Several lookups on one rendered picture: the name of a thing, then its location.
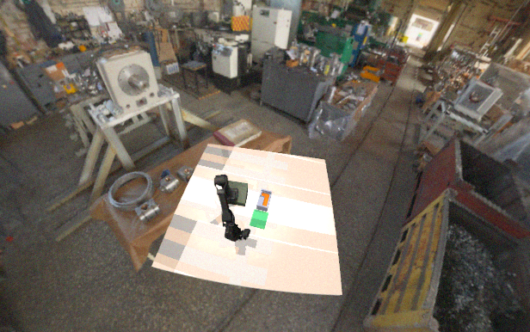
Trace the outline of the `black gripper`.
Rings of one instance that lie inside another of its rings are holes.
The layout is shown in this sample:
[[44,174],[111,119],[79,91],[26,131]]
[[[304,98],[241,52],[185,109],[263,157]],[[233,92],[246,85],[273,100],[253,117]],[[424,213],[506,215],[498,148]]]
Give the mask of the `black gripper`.
[[246,240],[246,238],[249,237],[250,233],[251,233],[250,229],[244,229],[244,230],[241,231],[241,228],[238,228],[238,224],[236,224],[236,228],[234,229],[233,232],[235,232],[235,231],[237,231],[241,235],[241,236],[240,235],[238,236],[238,239],[240,239],[240,240],[242,238]]

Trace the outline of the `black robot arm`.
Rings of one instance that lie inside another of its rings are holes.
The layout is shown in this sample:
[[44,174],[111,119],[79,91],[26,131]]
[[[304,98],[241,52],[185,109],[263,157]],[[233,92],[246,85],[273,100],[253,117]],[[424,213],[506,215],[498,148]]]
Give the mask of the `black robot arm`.
[[[222,225],[225,227],[224,237],[236,242],[240,234],[237,231],[233,232],[236,228],[235,216],[232,213],[232,210],[229,208],[228,202],[237,200],[238,189],[229,187],[228,177],[226,174],[216,175],[213,179],[213,185],[216,187],[216,193],[219,197],[219,203],[222,210]],[[218,189],[217,186],[222,187],[222,189]]]

